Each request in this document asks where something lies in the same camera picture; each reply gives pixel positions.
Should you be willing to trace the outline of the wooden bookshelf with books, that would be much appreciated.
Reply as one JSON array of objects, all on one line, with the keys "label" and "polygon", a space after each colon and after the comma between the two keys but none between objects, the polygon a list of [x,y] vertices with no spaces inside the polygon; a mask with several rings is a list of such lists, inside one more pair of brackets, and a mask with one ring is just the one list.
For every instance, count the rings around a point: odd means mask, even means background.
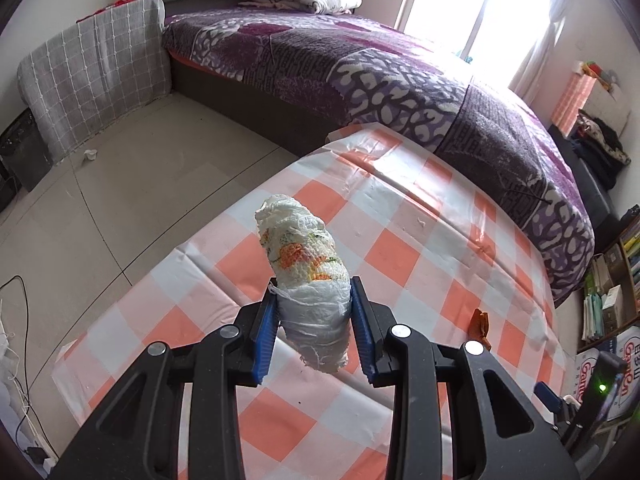
[{"label": "wooden bookshelf with books", "polygon": [[592,258],[584,279],[578,352],[639,323],[639,215],[618,239]]}]

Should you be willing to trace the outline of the ganten water carton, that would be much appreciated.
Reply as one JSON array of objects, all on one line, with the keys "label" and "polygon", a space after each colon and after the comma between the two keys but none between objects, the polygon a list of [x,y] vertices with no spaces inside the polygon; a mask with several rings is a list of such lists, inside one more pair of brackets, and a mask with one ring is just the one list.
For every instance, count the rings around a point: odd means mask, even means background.
[{"label": "ganten water carton", "polygon": [[617,336],[617,355],[627,363],[618,395],[618,407],[622,413],[627,413],[634,406],[636,389],[639,385],[639,346],[638,326],[631,326]]},{"label": "ganten water carton", "polygon": [[575,358],[575,380],[573,396],[578,402],[582,402],[582,397],[587,389],[588,382],[596,367],[600,351],[591,348],[580,352]]}]

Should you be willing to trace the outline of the window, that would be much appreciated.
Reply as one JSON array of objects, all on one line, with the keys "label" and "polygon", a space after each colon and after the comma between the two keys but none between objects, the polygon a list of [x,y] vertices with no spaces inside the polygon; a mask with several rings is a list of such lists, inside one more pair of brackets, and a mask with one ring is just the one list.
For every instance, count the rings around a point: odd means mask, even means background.
[{"label": "window", "polygon": [[411,0],[401,30],[508,86],[549,24],[551,0]]}]

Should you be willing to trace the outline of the grey checkered cloth cover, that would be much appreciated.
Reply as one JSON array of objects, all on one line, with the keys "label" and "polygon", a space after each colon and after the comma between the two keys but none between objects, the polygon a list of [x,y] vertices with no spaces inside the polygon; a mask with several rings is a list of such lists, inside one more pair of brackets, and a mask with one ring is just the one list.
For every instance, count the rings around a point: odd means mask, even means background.
[{"label": "grey checkered cloth cover", "polygon": [[134,0],[85,18],[26,55],[17,85],[52,160],[170,92],[163,0]]}]

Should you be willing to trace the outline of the pile of dark clothes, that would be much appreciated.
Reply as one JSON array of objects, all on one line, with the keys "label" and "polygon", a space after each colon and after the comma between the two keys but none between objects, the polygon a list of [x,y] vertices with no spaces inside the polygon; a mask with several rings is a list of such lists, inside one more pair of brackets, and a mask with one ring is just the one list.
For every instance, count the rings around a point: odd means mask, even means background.
[{"label": "pile of dark clothes", "polygon": [[592,117],[584,110],[578,110],[568,140],[574,153],[607,191],[614,188],[617,177],[631,164],[617,133],[602,119]]}]

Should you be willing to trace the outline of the purple patterned bed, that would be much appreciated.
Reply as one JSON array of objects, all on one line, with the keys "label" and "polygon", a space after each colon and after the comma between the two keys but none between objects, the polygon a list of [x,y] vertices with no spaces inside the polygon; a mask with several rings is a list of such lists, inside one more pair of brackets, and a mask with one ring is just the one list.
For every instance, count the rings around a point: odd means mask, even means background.
[{"label": "purple patterned bed", "polygon": [[175,89],[303,155],[335,128],[380,124],[481,188],[537,248],[563,301],[594,252],[575,178],[513,92],[366,18],[236,6],[168,18]]}]

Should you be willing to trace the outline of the orange peel piece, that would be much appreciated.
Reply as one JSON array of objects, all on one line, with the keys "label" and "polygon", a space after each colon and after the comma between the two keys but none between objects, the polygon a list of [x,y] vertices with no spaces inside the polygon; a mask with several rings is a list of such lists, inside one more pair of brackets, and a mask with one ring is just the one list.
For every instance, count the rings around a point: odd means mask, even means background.
[{"label": "orange peel piece", "polygon": [[491,350],[491,343],[488,339],[489,314],[487,312],[475,309],[466,333],[469,340],[479,342],[487,351]]}]

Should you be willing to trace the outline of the lower Ganten water carton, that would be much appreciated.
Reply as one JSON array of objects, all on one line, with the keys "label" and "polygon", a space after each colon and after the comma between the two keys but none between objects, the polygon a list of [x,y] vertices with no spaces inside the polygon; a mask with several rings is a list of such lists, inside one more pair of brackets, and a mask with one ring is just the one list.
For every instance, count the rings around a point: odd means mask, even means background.
[{"label": "lower Ganten water carton", "polygon": [[588,382],[596,367],[600,351],[591,348],[580,352],[575,358],[575,380],[573,396],[578,402],[582,402],[582,397],[587,389]]}]

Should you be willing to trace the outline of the orange white checkered tablecloth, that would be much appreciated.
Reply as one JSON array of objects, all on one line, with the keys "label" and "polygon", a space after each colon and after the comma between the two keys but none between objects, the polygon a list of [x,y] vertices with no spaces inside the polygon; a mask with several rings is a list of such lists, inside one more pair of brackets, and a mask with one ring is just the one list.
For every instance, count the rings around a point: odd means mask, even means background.
[{"label": "orange white checkered tablecloth", "polygon": [[[561,388],[552,293],[529,239],[435,155],[388,129],[352,127],[218,214],[60,351],[52,377],[78,422],[148,344],[192,344],[262,298],[271,269],[255,214],[274,194],[324,221],[348,272],[398,322],[457,347],[485,311],[492,354],[522,390]],[[247,477],[381,478],[392,397],[370,387],[356,352],[328,375],[278,339],[264,383],[238,393]]]}]

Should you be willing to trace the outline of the upper Ganten water carton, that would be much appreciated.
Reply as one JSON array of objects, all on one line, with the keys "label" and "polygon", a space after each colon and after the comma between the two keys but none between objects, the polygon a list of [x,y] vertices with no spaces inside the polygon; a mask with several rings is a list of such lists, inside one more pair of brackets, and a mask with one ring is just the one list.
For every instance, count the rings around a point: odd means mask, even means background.
[{"label": "upper Ganten water carton", "polygon": [[634,406],[636,389],[639,385],[639,346],[638,326],[631,326],[617,336],[617,355],[627,363],[618,395],[618,407],[622,413],[627,413]]}]

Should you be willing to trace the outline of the pink drawer cabinet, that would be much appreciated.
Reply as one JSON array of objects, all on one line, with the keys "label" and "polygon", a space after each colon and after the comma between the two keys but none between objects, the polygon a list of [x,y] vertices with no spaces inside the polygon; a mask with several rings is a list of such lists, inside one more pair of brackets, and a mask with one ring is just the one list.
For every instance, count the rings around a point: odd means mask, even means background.
[{"label": "pink drawer cabinet", "polygon": [[559,103],[551,116],[551,123],[567,138],[576,125],[582,110],[592,118],[600,118],[619,136],[624,132],[630,106],[616,82],[602,78],[605,71],[593,62],[577,62],[572,69]]}]

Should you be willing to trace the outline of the white net tissue wad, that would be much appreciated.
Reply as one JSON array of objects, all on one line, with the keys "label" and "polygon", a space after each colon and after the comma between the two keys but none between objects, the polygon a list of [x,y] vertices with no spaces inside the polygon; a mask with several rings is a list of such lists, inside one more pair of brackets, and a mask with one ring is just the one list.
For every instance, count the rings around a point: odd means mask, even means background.
[{"label": "white net tissue wad", "polygon": [[322,219],[287,195],[268,197],[255,221],[288,343],[305,365],[338,372],[348,363],[352,284],[334,238]]}]

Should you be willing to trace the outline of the sheer curtain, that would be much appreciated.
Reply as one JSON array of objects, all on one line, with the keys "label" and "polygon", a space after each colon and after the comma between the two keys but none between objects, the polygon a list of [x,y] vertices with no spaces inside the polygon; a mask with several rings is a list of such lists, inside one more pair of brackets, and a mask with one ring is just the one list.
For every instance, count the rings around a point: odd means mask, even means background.
[{"label": "sheer curtain", "polygon": [[544,29],[510,82],[509,89],[527,105],[536,99],[542,73],[558,41],[569,6],[570,0],[551,0]]}]

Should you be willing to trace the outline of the black bench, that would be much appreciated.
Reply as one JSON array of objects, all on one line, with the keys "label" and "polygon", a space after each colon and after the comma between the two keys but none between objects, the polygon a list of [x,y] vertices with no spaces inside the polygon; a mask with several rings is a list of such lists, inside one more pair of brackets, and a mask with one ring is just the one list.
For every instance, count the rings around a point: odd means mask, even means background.
[{"label": "black bench", "polygon": [[579,158],[570,141],[565,139],[562,132],[551,125],[548,128],[565,162],[574,174],[580,197],[588,212],[594,232],[594,252],[605,252],[620,234],[620,216],[618,215],[608,191],[601,185],[589,166]]}]

